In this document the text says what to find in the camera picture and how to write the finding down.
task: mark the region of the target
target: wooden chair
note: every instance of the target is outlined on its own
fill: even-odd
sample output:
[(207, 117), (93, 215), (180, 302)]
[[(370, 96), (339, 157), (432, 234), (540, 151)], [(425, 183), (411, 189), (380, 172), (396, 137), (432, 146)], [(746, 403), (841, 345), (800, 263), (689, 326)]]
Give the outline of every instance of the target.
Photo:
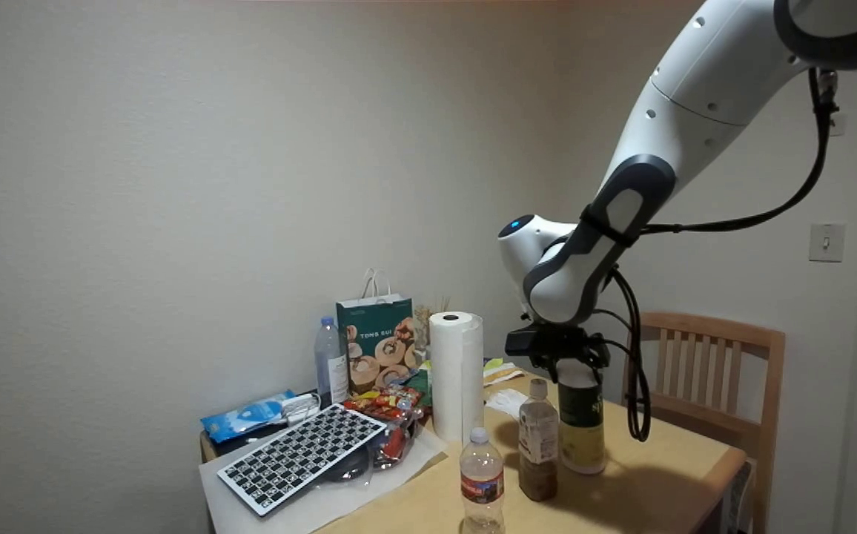
[(640, 314), (640, 330), (652, 416), (746, 450), (743, 511), (764, 534), (786, 336), (681, 312)]

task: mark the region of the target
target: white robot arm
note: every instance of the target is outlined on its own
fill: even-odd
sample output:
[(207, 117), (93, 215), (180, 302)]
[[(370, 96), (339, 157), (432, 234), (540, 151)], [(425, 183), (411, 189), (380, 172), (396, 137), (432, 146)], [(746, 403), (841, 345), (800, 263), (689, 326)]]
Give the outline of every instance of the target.
[[(533, 317), (586, 320), (616, 258), (657, 209), (806, 68), (857, 68), (857, 32), (803, 32), (792, 22), (788, 0), (703, 4), (637, 96), (606, 180), (582, 219), (549, 223), (527, 215), (500, 228), (505, 263)], [(819, 93), (829, 99), (834, 78), (825, 78)]]

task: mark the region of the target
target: paper towel roll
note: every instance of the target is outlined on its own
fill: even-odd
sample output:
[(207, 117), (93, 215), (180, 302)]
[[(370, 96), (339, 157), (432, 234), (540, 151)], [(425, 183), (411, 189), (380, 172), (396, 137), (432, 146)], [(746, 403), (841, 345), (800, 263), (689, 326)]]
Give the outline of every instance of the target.
[(437, 433), (466, 441), (482, 424), (482, 320), (466, 312), (431, 314), (431, 384)]

